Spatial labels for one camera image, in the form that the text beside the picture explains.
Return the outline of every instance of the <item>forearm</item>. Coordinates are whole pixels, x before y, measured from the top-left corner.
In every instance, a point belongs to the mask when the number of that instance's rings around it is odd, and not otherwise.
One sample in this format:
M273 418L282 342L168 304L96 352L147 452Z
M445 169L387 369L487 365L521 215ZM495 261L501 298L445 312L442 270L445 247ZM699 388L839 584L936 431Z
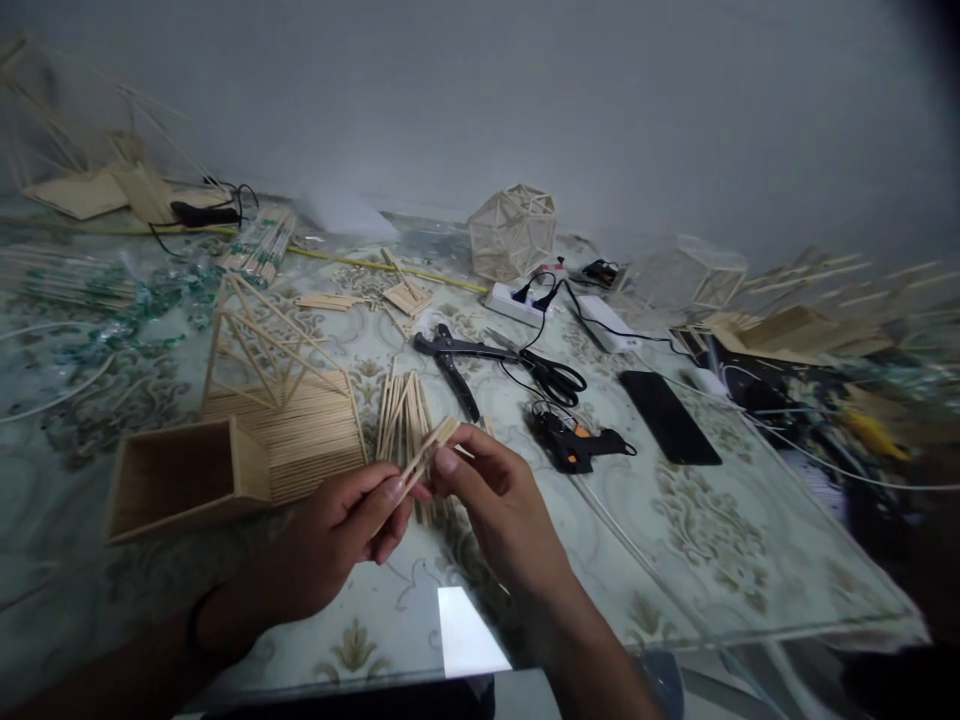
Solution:
M560 712L573 718L657 718L645 678L576 579L525 611L534 650Z
M222 665L203 662L187 651L188 613L180 613L44 691L9 720L169 720L216 677L219 667L242 658L265 629L257 613L239 599L240 582L215 592L198 618L200 647L226 658Z

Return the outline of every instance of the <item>patterned tablecloth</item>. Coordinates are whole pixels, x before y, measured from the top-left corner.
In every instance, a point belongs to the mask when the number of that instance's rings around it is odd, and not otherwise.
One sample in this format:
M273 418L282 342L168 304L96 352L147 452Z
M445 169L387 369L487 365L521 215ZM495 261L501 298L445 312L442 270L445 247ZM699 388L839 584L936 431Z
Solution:
M49 237L37 230L9 229L5 236ZM56 232L53 239L100 252L125 247L139 263L166 261L148 238ZM209 238L199 242L210 247L220 243ZM596 257L583 243L559 242L570 266ZM182 247L182 241L171 243ZM378 261L376 247L368 244L353 256ZM419 258L411 247L422 248ZM437 248L444 249L437 253ZM469 248L462 238L408 232L397 251L410 265L462 275ZM424 258L444 253L442 259ZM435 419L444 413L459 416L452 392L430 358L403 344L384 313L365 306L346 313L299 309L293 299L306 291L374 293L393 282L377 270L288 255L269 289L289 317L330 338L328 352L349 368L353 379L368 444L375 436L381 376L394 357L398 371L416 369L423 378ZM487 311L474 293L436 284L429 289L436 299L417 325L428 334L444 322L462 339L482 340L488 327L518 341L532 338L532 328ZM3 331L91 317L23 297L3 295L0 300ZM634 548L622 541L613 523L600 519L569 477L552 469L533 442L521 414L529 393L494 362L459 364L481 412L494 418L499 439L533 467L574 571L626 645L701 644L690 622L641 569L637 550L728 642L829 634L897 643L924 635L916 608L737 414L678 390L723 464L677 467L667 462L616 379L621 370L644 369L642 364L635 356L602 352L562 295L554 305L537 352L578 369L589 383L580 415L594 427L618 429L638 450L636 457L598 458L595 472L582 478ZM108 371L73 401L0 424L0 562L5 568L0 577L16 576L23 583L31 574L47 574L39 590L0 613L2 705L189 605L266 543L291 512L175 541L102 546L118 438L197 419L209 330L186 331L185 318L184 312L174 311L162 321L186 334L168 351L145 355L121 350ZM26 341L20 336L6 342ZM675 377L689 364L663 343L646 343L644 357ZM9 371L3 382L7 387L26 382L28 372ZM490 576L469 524L460 516L439 527L411 523L387 565L358 566L323 612L268 632L245 661L217 680L203 702L442 678L437 588L452 585L467 590L514 666L528 665L510 599Z

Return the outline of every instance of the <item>yellow object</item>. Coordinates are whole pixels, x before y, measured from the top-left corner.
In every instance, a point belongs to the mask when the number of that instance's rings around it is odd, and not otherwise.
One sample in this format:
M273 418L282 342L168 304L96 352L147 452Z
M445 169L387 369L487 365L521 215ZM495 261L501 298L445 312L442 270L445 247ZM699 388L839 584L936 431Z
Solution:
M369 262L368 260L354 260L353 258L338 258L333 255L327 255L325 253L315 253L310 252L309 250L301 250L297 247L288 247L287 252L297 253L297 255L306 255L307 257L320 258L321 260L332 260L334 262L342 262L347 265L359 265L360 267L369 267L375 270L387 270L388 272L396 272L396 268L393 265L384 265L383 263L374 263ZM467 290L472 290L473 292L484 293L490 291L489 288L485 288L481 285L471 285L470 283L465 283L460 280L453 280L451 278L444 277L443 275L434 275L433 273L425 273L420 270L411 270L410 268L404 269L405 273L410 275L416 275L417 277L425 278L426 280L436 280L437 282L446 283L447 285L455 285L456 287L462 287Z
M860 441L878 455L888 455L897 460L909 460L910 456L897 447L883 425L876 418L869 415L845 410L843 421Z
M97 227L96 225L69 225L67 223L59 222L50 222L48 220L36 220L34 218L16 218L9 216L0 216L0 223L11 223L13 225L31 225L33 227L42 227L47 230L66 230L68 232L74 233L84 233L87 235L152 235L148 228L105 228ZM220 233L221 235L236 235L236 228L222 227L222 226L209 226L202 228L156 228L156 232L159 235L184 235L187 233L200 233L200 232L214 232ZM327 255L325 253L315 253L310 252L309 250L301 250L298 247L293 247L292 245L287 248L287 252L296 253L297 255L306 255L307 257L320 258L321 260L332 260L333 262L342 262L347 265L359 265L360 267L373 268L375 270L387 270L388 272L396 272L396 269L392 265L384 265L383 263L373 263L368 262L367 260L354 260L352 258L339 258L333 255ZM416 275L417 277L422 277L426 280L433 280L435 282L446 283L447 285L454 285L455 287L462 287L466 290L472 290L473 292L478 292L486 294L490 291L490 288L485 288L482 285L472 285L461 280L453 280L452 278L444 277L443 275L435 275L434 273L425 273L420 270L411 270L406 269L404 272L409 273L410 275Z

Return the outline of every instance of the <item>white wall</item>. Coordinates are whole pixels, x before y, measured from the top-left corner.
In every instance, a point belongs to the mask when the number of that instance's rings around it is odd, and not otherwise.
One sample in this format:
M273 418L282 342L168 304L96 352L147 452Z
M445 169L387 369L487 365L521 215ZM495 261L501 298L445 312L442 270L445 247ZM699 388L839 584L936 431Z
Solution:
M672 230L758 268L811 242L960 259L956 115L895 5L13 0L13 13L192 115L198 155L235 182L289 191L313 175L384 209L465 217L520 180L620 259Z

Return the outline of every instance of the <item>left hand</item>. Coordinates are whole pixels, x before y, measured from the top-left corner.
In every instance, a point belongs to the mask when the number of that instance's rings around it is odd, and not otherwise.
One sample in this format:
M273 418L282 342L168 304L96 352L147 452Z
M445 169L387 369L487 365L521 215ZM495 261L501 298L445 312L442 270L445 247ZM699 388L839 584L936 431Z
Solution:
M430 499L417 484L398 505L399 476L394 464L377 462L325 480L277 539L214 593L201 616L236 612L239 603L263 632L318 613L354 565L387 561L407 529L412 497Z

